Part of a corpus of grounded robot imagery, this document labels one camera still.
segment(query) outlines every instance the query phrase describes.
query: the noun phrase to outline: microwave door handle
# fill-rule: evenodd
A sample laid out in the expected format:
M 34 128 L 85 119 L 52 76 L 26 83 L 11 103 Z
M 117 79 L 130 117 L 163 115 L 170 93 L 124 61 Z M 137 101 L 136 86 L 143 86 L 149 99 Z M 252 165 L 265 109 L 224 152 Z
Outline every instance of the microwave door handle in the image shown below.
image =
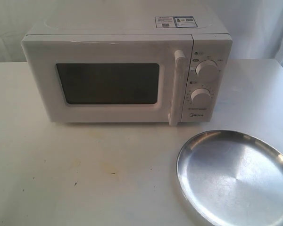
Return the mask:
M 183 83 L 184 72 L 186 67 L 186 58 L 181 50 L 177 50 L 174 53 L 175 56 L 175 72 L 174 72 L 174 85 L 173 85 L 173 95 L 171 102 L 171 110 L 169 117 L 170 126 L 176 126 L 180 121 L 181 107 L 179 106 L 181 102 L 181 91 L 180 87 Z

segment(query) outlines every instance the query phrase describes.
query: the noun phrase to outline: control panel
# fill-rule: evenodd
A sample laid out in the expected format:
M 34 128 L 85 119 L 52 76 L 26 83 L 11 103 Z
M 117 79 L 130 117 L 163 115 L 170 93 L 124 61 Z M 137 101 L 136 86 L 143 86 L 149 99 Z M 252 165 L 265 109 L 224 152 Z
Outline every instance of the control panel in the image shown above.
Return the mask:
M 181 122 L 210 121 L 232 39 L 228 34 L 192 36 L 194 45 Z

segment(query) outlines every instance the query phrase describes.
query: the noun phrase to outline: metal plate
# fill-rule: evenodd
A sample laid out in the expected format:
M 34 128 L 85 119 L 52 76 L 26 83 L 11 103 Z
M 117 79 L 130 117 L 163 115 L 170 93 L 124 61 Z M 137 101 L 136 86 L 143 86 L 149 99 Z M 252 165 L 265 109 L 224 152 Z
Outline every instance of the metal plate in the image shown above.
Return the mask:
M 177 176 L 193 208 L 215 226 L 283 226 L 283 155 L 240 132 L 196 135 Z

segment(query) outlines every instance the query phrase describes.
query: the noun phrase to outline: white curtain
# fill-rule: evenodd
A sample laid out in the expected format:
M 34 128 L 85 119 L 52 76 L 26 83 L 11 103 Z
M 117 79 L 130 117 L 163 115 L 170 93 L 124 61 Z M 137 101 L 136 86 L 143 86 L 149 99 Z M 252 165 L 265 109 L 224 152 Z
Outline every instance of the white curtain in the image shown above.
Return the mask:
M 25 61 L 20 41 L 55 0 L 0 0 L 0 62 Z M 199 0 L 233 38 L 231 58 L 283 58 L 283 0 Z

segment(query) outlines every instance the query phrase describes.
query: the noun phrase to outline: microwave top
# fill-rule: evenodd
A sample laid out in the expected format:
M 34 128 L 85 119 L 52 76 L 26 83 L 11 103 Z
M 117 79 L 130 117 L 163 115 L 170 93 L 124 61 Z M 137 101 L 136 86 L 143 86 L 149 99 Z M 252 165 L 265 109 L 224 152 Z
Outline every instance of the microwave top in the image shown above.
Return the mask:
M 200 0 L 58 0 L 27 35 L 228 34 Z

